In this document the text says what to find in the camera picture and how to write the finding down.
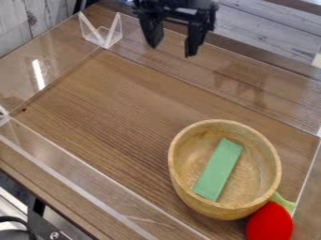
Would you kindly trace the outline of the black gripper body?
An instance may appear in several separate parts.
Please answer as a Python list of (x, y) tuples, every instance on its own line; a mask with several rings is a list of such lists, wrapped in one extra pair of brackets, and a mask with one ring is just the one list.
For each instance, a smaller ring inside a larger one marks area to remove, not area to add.
[(132, 0), (132, 11), (152, 28), (164, 20), (176, 23), (200, 23), (212, 31), (219, 5), (215, 0)]

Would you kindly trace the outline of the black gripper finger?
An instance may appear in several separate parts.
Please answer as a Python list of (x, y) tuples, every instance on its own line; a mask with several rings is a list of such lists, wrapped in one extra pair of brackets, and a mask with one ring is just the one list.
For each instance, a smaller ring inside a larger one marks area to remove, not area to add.
[(164, 16), (160, 14), (140, 12), (137, 17), (145, 41), (148, 45), (155, 48), (159, 45), (164, 36)]
[(184, 55), (195, 56), (198, 47), (203, 44), (207, 34), (207, 24), (204, 22), (188, 23), (188, 35), (184, 42)]

